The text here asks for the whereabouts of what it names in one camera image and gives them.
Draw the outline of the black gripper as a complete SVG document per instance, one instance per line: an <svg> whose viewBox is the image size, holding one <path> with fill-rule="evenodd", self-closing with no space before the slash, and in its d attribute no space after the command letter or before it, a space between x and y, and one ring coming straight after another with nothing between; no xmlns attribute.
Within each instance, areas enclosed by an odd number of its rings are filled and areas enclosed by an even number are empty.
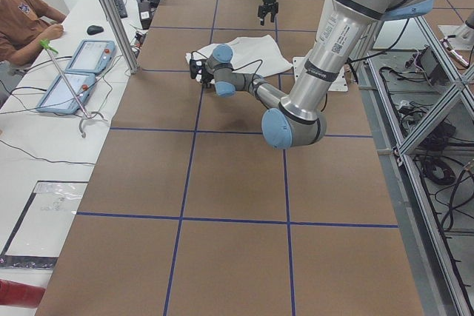
<svg viewBox="0 0 474 316"><path fill-rule="evenodd" d="M206 89L211 88L213 84L213 80L214 80L214 75L212 73L209 73L206 67L202 67L200 69L199 75L200 75L199 82L201 83L201 85Z"/></svg>
<svg viewBox="0 0 474 316"><path fill-rule="evenodd" d="M258 6L258 19L260 25L264 26L266 13L270 13L270 21L275 22L276 16L278 14L278 2L277 0L262 0L262 5Z"/></svg>

